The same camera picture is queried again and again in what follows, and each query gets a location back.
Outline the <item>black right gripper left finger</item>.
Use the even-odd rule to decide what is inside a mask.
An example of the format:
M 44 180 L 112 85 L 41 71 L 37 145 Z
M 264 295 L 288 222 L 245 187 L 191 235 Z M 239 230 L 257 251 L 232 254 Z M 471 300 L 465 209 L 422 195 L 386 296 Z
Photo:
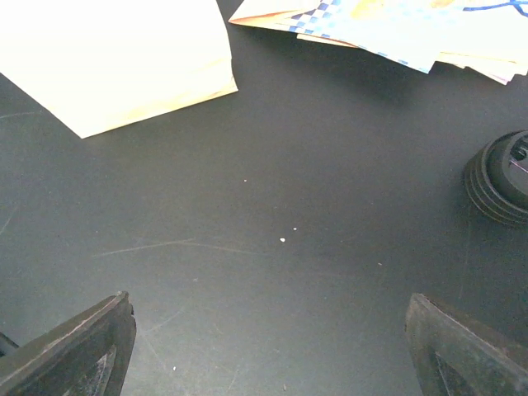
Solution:
M 17 345 L 1 335 L 2 395 L 119 395 L 137 333 L 121 291 Z

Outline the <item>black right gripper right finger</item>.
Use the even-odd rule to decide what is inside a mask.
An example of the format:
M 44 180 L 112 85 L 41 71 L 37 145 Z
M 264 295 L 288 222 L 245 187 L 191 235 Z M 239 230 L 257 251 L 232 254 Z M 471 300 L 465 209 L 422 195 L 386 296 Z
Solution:
M 405 334 L 423 395 L 527 394 L 527 348 L 448 304 L 412 294 Z

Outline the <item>cream paper bag with handles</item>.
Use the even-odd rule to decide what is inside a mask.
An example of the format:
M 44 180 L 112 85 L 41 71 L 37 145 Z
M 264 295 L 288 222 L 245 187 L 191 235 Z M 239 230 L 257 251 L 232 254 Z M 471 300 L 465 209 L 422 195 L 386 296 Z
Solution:
M 81 138 L 238 89 L 214 1 L 4 1 L 1 72 Z

